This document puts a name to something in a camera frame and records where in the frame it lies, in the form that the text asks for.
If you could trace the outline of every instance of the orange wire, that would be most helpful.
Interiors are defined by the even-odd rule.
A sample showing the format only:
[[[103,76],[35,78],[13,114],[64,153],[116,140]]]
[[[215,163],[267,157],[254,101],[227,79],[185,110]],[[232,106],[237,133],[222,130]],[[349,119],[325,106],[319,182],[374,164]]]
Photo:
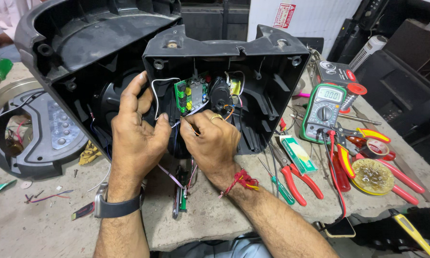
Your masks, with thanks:
[[[198,134],[198,133],[196,133],[196,131],[193,129],[193,126],[189,125],[189,127],[191,127],[191,130],[193,130],[193,132],[194,132],[196,135],[199,135],[199,134]]]
[[[231,113],[229,113],[229,115],[225,118],[225,120],[224,121],[226,121],[226,120],[228,120],[228,118],[232,115],[232,113],[234,112],[234,108],[233,109],[231,109]]]

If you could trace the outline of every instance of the man's left hand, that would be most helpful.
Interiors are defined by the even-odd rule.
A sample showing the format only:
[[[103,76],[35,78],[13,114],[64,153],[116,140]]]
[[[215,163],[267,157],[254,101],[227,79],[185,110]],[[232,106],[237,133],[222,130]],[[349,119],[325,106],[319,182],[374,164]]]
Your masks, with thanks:
[[[111,121],[113,131],[112,176],[138,183],[155,167],[166,152],[172,128],[166,113],[159,116],[156,126],[142,120],[153,101],[151,88],[137,99],[147,73],[137,75],[121,94],[120,111]]]

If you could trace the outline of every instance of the person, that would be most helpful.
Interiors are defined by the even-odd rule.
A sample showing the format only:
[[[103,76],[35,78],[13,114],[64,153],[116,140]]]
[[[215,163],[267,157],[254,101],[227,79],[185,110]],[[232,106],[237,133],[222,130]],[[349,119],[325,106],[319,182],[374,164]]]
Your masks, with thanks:
[[[161,114],[154,128],[142,120],[153,101],[150,88],[137,99],[146,81],[146,72],[132,80],[121,94],[119,113],[111,122],[113,159],[108,202],[124,202],[138,196],[143,178],[167,149],[172,131],[168,115]],[[240,132],[224,120],[213,118],[214,115],[204,110],[181,118],[180,134],[201,171],[224,191],[241,170],[234,161]],[[199,129],[199,136],[190,125]],[[337,257],[313,226],[261,185],[253,191],[235,184],[227,196],[246,214],[273,257]],[[120,218],[103,219],[94,257],[149,257],[141,221],[140,210]]]
[[[40,0],[0,0],[0,59],[21,61],[13,43],[16,27],[21,17],[40,3]]]

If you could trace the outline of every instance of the black watch strap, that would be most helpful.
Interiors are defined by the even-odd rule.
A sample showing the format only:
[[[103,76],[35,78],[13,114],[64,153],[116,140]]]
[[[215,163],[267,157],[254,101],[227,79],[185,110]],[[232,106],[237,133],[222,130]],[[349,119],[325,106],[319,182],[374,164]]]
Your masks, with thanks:
[[[140,189],[140,194],[135,198],[126,202],[111,203],[104,201],[100,197],[100,217],[101,218],[119,218],[129,215],[136,210],[142,208],[143,187]]]

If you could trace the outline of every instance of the smartwatch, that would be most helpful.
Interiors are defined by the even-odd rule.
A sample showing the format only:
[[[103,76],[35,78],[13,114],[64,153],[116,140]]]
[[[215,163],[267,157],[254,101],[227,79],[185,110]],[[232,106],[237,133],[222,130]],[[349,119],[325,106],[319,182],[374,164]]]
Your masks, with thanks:
[[[94,198],[94,217],[96,218],[118,218],[142,209],[143,187],[140,187],[140,194],[126,202],[107,202],[108,183],[103,182],[97,190]]]

